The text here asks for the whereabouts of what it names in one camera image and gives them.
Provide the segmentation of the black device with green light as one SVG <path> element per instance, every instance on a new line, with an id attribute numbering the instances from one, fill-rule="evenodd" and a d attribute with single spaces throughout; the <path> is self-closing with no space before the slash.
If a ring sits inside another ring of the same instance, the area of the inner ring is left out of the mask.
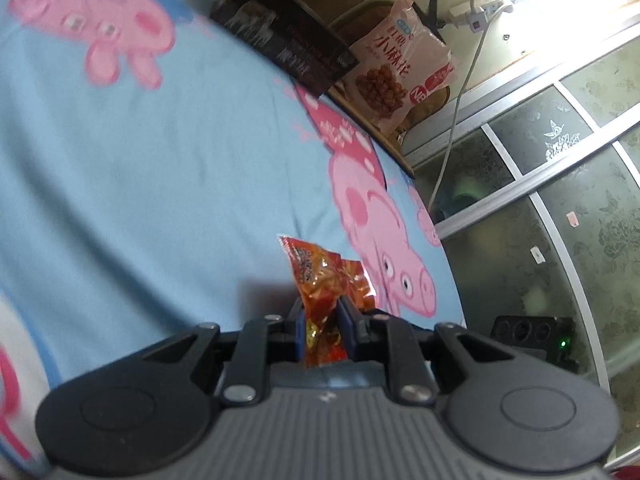
<path id="1" fill-rule="evenodd" d="M 575 332 L 576 325 L 572 318 L 500 315 L 495 319 L 490 338 L 563 370 L 577 373 L 579 365 L 570 356 Z"/>

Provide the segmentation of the red orange snack packet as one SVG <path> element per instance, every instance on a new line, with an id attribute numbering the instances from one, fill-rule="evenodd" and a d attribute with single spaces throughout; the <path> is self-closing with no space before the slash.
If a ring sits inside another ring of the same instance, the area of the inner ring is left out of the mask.
<path id="1" fill-rule="evenodd" d="M 337 301 L 352 300 L 361 311 L 375 307 L 375 291 L 359 260 L 344 259 L 337 252 L 280 235 L 288 256 L 296 288 L 304 308 L 304 357 L 308 367 L 318 367 L 347 358 L 337 327 Z"/>

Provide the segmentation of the frosted glass sliding door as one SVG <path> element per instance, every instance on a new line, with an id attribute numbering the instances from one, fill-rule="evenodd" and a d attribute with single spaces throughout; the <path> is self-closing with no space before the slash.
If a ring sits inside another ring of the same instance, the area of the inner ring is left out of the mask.
<path id="1" fill-rule="evenodd" d="M 405 151 L 477 332 L 570 318 L 566 365 L 612 393 L 614 468 L 639 459 L 639 29 L 443 110 Z"/>

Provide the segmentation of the Peppa Pig blue bedsheet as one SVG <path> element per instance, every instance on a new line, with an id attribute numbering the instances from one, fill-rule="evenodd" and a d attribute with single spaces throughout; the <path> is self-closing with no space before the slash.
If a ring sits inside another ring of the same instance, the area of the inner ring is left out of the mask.
<path id="1" fill-rule="evenodd" d="M 282 236 L 362 262 L 378 305 L 463 321 L 416 188 L 208 0 L 1 0 L 1 474 L 48 469 L 62 382 L 297 292 Z"/>

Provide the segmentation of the white power strip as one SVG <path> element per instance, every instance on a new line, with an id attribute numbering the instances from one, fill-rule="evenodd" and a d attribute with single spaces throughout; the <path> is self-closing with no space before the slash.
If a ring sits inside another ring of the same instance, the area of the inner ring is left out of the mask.
<path id="1" fill-rule="evenodd" d="M 448 10 L 445 22 L 454 25 L 455 28 L 469 27 L 473 34 L 479 34 L 484 32 L 499 11 L 511 13 L 513 2 L 511 0 L 476 0 L 474 6 L 468 2 L 461 3 Z"/>

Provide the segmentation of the black sheep-print storage box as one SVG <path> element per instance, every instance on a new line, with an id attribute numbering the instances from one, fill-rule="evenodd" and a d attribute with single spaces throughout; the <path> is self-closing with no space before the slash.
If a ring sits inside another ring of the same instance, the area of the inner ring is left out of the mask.
<path id="1" fill-rule="evenodd" d="M 345 41 L 302 0 L 219 0 L 210 17 L 314 96 L 358 65 Z"/>

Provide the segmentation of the pink twisted-snack bag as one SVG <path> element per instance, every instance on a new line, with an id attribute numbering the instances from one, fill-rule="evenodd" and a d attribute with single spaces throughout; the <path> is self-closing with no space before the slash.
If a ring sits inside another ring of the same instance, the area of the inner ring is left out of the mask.
<path id="1" fill-rule="evenodd" d="M 449 48 L 422 23 L 411 0 L 396 1 L 350 50 L 358 65 L 343 78 L 347 99 L 384 136 L 454 79 Z"/>

